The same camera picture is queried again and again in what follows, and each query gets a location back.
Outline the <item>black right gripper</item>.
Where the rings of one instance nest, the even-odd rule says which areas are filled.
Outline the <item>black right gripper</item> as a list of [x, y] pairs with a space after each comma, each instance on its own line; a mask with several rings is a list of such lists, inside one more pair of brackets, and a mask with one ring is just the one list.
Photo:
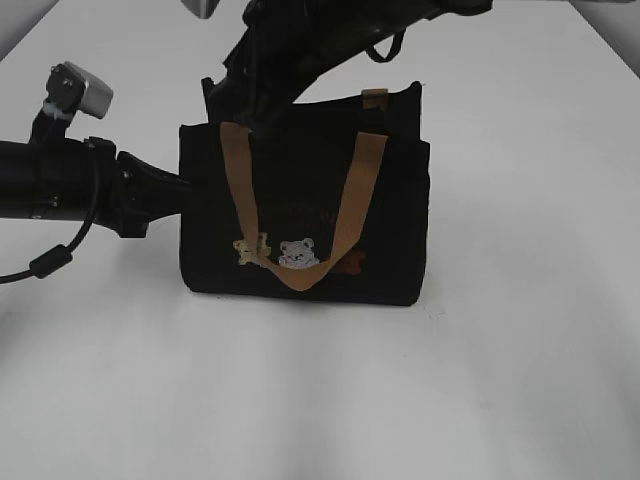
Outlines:
[[345, 61], [336, 44], [341, 1], [251, 1], [246, 30], [223, 65], [224, 79], [202, 80], [210, 124], [269, 128], [321, 75]]

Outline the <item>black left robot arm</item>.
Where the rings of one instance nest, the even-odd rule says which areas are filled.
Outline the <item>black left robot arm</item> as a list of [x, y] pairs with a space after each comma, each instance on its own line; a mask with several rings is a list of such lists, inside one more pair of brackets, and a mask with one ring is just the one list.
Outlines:
[[193, 195], [179, 176], [92, 137], [54, 146], [1, 143], [1, 216], [82, 221], [97, 200], [94, 223], [121, 238], [143, 238], [151, 222], [182, 213]]

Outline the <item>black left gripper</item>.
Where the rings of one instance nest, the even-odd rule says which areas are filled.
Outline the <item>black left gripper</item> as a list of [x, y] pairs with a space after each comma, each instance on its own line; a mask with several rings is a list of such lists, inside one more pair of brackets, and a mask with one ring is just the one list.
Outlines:
[[144, 238], [152, 222], [181, 214], [189, 206], [193, 186], [178, 175], [125, 151], [117, 155], [116, 166], [113, 209], [121, 238]]

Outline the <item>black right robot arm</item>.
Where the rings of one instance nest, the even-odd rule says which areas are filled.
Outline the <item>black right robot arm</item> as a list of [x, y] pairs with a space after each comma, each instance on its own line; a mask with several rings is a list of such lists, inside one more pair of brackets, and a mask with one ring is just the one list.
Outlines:
[[321, 75], [366, 53], [388, 63], [406, 30], [441, 15], [476, 16], [490, 1], [251, 1], [246, 30], [223, 64], [202, 81], [208, 120], [271, 128]]

